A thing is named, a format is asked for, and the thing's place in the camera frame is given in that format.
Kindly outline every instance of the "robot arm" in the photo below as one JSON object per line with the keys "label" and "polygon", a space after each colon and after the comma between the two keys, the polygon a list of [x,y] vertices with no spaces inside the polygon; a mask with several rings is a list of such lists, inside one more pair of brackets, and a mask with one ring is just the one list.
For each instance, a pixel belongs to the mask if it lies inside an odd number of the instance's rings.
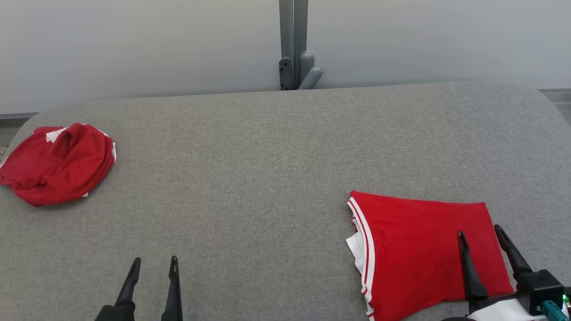
{"label": "robot arm", "polygon": [[[135,285],[139,281],[139,270],[141,258],[136,258],[131,265],[123,287],[119,292],[114,306],[103,306],[95,318],[95,321],[135,321],[135,303],[133,302],[133,292]],[[183,321],[182,302],[180,298],[180,279],[178,271],[178,259],[171,258],[171,266],[168,271],[168,278],[171,285],[168,288],[167,305],[161,317],[161,321]]]}
{"label": "robot arm", "polygon": [[475,321],[569,321],[563,305],[565,287],[547,270],[533,272],[504,229],[495,225],[500,247],[508,256],[517,281],[517,291],[489,298],[480,282],[464,233],[458,233],[468,318]]}

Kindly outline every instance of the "padded table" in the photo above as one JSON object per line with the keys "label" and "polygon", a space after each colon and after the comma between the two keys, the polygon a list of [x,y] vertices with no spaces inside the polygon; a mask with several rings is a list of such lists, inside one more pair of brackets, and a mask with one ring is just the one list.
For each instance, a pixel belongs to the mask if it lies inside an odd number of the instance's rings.
{"label": "padded table", "polygon": [[[90,102],[34,116],[7,154],[39,126],[74,122],[111,136],[117,162],[59,206],[0,186],[2,319],[93,320],[140,256],[135,317],[159,320],[177,255],[185,320],[366,320],[345,243],[351,190],[485,202],[532,268],[571,285],[571,127],[527,87]],[[467,312],[447,302],[409,320]]]}

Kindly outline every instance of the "gray metal bracket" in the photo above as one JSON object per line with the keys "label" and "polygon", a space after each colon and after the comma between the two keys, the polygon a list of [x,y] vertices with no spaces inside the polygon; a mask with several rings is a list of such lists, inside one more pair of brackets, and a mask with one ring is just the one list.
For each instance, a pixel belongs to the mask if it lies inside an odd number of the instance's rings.
{"label": "gray metal bracket", "polygon": [[315,57],[307,52],[308,0],[279,0],[282,59],[281,90],[313,89],[323,75]]}

